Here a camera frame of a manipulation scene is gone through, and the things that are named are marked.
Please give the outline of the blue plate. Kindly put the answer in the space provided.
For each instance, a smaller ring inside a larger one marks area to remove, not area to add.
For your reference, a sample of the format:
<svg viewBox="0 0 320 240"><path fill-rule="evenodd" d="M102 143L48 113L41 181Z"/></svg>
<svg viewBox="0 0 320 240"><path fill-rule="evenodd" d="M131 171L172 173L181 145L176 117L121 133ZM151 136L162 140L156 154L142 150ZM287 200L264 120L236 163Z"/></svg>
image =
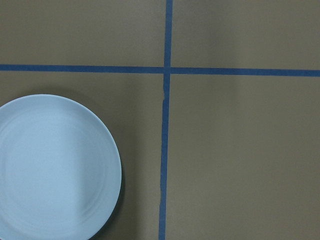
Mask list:
<svg viewBox="0 0 320 240"><path fill-rule="evenodd" d="M1 239L91 239L121 184L116 143L85 106L34 94L0 108Z"/></svg>

